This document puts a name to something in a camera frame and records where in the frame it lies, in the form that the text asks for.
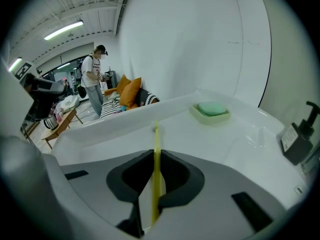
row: orange pillow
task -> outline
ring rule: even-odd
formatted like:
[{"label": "orange pillow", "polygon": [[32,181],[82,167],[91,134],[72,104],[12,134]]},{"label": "orange pillow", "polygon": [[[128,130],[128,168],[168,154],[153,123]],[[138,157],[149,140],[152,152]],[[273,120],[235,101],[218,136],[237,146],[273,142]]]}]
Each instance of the orange pillow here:
[{"label": "orange pillow", "polygon": [[133,109],[136,109],[136,108],[138,108],[138,105],[136,103],[134,103],[132,106],[127,106],[126,110],[133,110]]},{"label": "orange pillow", "polygon": [[134,79],[129,83],[120,96],[119,104],[122,106],[131,107],[135,103],[137,92],[141,86],[141,77]]},{"label": "orange pillow", "polygon": [[124,91],[124,88],[130,83],[131,83],[131,80],[126,78],[126,75],[123,74],[120,79],[120,82],[116,86],[116,92],[121,96],[122,92]]}]

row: striped cushion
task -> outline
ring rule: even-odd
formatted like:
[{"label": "striped cushion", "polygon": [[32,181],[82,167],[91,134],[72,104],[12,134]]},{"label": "striped cushion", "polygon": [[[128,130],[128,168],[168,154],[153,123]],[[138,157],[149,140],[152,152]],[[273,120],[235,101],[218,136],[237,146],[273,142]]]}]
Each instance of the striped cushion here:
[{"label": "striped cushion", "polygon": [[104,118],[106,116],[112,115],[117,112],[122,106],[119,105],[119,100],[112,100],[111,102],[104,103],[102,105],[102,112],[100,118]]}]

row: soap dish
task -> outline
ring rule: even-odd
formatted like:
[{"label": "soap dish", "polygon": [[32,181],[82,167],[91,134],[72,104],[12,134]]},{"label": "soap dish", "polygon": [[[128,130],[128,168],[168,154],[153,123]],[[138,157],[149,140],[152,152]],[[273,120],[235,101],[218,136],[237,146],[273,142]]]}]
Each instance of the soap dish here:
[{"label": "soap dish", "polygon": [[201,112],[198,108],[198,104],[193,104],[190,106],[189,109],[191,115],[195,117],[195,119],[203,124],[203,125],[213,125],[217,123],[221,123],[223,121],[226,121],[230,117],[230,112],[226,110],[224,113],[219,115],[208,115],[203,112]]}]

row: green soap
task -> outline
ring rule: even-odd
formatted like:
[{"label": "green soap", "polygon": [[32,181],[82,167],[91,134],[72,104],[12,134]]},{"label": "green soap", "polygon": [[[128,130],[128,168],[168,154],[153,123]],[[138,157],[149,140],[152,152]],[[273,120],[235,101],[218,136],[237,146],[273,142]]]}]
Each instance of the green soap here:
[{"label": "green soap", "polygon": [[201,112],[210,116],[221,115],[227,111],[219,102],[201,102],[199,103],[198,108]]}]

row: floor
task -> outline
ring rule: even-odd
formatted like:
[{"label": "floor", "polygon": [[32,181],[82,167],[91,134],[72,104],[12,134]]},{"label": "floor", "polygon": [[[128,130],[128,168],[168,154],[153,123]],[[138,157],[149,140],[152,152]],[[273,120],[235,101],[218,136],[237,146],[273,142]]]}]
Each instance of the floor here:
[{"label": "floor", "polygon": [[[80,103],[80,105],[76,108],[76,114],[81,119],[83,123],[91,122],[96,119],[99,119],[99,116],[94,111],[93,107],[90,104],[90,101],[84,101]],[[71,123],[69,124],[70,128],[77,127],[81,125],[79,120],[74,117]],[[36,145],[36,147],[42,152],[42,153],[51,153],[51,148],[47,145],[47,143],[44,140],[41,140],[41,134],[46,129],[44,123],[41,121],[40,124],[34,129],[34,131],[31,133],[30,138],[33,141],[33,143]],[[56,138],[53,140],[50,140],[49,143],[52,147],[54,147],[56,143]]]}]

